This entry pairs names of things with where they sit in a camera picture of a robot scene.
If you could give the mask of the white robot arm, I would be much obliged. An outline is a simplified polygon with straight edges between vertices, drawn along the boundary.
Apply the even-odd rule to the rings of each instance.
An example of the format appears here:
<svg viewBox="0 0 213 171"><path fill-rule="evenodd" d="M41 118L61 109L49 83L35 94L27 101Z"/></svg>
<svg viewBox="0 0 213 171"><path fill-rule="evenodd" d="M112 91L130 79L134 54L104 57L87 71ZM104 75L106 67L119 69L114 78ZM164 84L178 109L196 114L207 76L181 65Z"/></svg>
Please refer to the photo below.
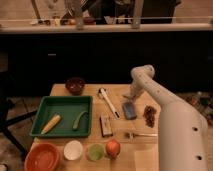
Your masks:
<svg viewBox="0 0 213 171"><path fill-rule="evenodd" d="M153 80L152 65L131 70L130 99L146 91L161 107L158 121L159 171L208 171L205 118L189 103Z"/></svg>

